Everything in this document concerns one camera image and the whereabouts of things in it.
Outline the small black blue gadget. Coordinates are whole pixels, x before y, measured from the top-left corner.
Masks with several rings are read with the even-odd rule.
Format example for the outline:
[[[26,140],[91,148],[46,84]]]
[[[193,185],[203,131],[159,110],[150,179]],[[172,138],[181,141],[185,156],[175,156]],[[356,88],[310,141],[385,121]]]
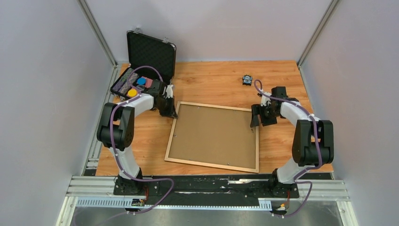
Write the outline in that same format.
[[[251,86],[252,80],[253,80],[253,77],[251,75],[246,74],[242,77],[242,85]]]

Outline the aluminium left corner post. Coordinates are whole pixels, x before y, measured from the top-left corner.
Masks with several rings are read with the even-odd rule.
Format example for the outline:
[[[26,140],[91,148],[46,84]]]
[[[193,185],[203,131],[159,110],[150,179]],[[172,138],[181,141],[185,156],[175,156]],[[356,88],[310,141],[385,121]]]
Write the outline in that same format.
[[[88,23],[90,24],[90,26],[91,26],[96,38],[98,39],[102,49],[104,50],[108,60],[110,61],[111,65],[114,68],[116,68],[118,63],[108,45],[108,43],[105,40],[105,37],[104,37],[95,17],[90,9],[89,4],[87,3],[86,0],[77,0],[77,2],[80,5],[84,16],[86,17]]]

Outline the aluminium rail frame front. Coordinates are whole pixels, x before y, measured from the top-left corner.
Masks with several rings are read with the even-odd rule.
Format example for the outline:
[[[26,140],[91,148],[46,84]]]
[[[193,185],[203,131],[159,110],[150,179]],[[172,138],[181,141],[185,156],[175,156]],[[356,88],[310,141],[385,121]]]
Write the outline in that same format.
[[[269,182],[266,174],[150,176],[141,189],[115,176],[74,176],[57,224],[71,223],[77,207],[252,210],[285,218],[316,206],[332,211],[344,226],[358,224],[345,183],[329,173],[306,174],[292,185]]]

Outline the aluminium right corner post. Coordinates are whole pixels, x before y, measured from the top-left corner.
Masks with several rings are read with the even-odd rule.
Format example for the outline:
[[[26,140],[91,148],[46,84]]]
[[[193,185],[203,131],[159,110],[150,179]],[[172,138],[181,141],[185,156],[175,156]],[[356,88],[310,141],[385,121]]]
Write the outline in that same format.
[[[327,9],[325,10],[323,16],[321,17],[318,25],[316,26],[316,29],[314,30],[311,38],[309,39],[305,49],[303,50],[301,56],[297,60],[297,67],[298,69],[301,69],[302,65],[304,64],[305,60],[307,59],[308,55],[310,54],[313,46],[317,42],[319,36],[323,32],[325,26],[329,22],[331,16],[333,15],[334,11],[336,10],[337,6],[339,5],[341,1],[340,0],[331,0],[329,2],[329,5]]]

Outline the blue round chip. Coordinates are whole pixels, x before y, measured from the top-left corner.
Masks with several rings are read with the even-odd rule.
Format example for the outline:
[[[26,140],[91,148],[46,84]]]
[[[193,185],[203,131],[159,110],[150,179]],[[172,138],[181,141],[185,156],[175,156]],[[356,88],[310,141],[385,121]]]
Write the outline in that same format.
[[[137,83],[137,85],[145,86],[146,78],[140,77],[140,78],[137,79],[136,83]]]

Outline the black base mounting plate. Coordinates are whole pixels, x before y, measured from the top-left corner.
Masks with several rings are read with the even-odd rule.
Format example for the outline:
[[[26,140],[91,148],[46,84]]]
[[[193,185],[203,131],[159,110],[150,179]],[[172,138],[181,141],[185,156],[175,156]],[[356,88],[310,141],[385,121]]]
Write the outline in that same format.
[[[258,198],[299,198],[296,185],[270,188],[271,174],[145,176],[140,190],[119,188],[114,195],[143,196],[145,204],[178,206],[255,206]]]

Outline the yellow round chip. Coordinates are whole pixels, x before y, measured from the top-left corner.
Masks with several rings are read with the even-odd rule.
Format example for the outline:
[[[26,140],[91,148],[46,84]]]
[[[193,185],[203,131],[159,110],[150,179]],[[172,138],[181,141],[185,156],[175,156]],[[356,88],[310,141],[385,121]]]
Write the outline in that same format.
[[[137,90],[135,90],[135,89],[130,89],[128,92],[127,92],[127,96],[129,97],[129,98],[133,98],[133,97],[135,97],[136,95],[137,95]]]

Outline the aluminium corner post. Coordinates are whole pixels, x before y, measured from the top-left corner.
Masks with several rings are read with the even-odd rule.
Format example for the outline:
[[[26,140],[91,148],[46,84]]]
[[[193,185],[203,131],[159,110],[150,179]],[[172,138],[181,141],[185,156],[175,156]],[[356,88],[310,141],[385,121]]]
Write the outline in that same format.
[[[105,40],[105,37],[104,37],[95,17],[90,9],[89,4],[87,3],[86,0],[77,0],[77,2],[80,5],[84,16],[86,17],[88,23],[90,24],[90,26],[91,26],[96,38],[98,39],[102,49],[104,50],[108,60],[110,61],[111,65],[114,68],[116,68],[118,63],[108,45],[108,43]]]
[[[308,55],[310,54],[313,46],[317,42],[319,36],[323,32],[325,26],[329,22],[331,16],[333,15],[334,11],[336,10],[337,6],[339,5],[341,1],[340,0],[331,0],[329,2],[329,5],[327,9],[325,10],[323,16],[321,17],[318,25],[316,26],[316,29],[314,30],[311,38],[309,39],[305,49],[303,50],[301,56],[297,60],[297,67],[298,69],[301,69],[302,65],[304,64],[305,60],[307,59]]]

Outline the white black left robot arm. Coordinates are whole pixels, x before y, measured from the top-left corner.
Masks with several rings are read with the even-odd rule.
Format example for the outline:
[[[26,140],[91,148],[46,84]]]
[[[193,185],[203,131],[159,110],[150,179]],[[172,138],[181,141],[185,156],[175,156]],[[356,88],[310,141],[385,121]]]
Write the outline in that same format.
[[[174,100],[174,86],[154,80],[150,87],[128,89],[127,100],[103,106],[96,137],[113,154],[119,168],[117,186],[126,187],[132,194],[144,189],[142,170],[137,164],[131,145],[134,139],[135,118],[149,110],[158,110],[162,117],[178,117]]]

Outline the black poker chip case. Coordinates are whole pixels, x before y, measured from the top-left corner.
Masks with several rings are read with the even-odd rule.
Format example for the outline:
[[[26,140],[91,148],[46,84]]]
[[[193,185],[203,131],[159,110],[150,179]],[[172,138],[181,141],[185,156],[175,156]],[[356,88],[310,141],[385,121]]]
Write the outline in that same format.
[[[127,31],[127,46],[130,66],[110,87],[112,94],[127,98],[127,91],[122,91],[122,87],[131,77],[131,71],[140,66],[145,68],[136,71],[139,77],[158,80],[161,76],[167,85],[172,83],[177,51],[174,43],[130,30]]]

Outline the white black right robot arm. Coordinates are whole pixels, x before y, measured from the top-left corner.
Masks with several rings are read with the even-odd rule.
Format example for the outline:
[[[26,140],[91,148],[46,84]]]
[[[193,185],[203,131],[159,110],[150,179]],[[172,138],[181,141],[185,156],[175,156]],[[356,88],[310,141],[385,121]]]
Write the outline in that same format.
[[[278,117],[289,120],[295,127],[292,157],[275,169],[269,179],[270,193],[279,197],[307,171],[333,161],[333,123],[307,111],[298,99],[287,96],[285,87],[274,87],[270,93],[259,87],[256,90],[261,102],[251,106],[250,127],[274,125]]]

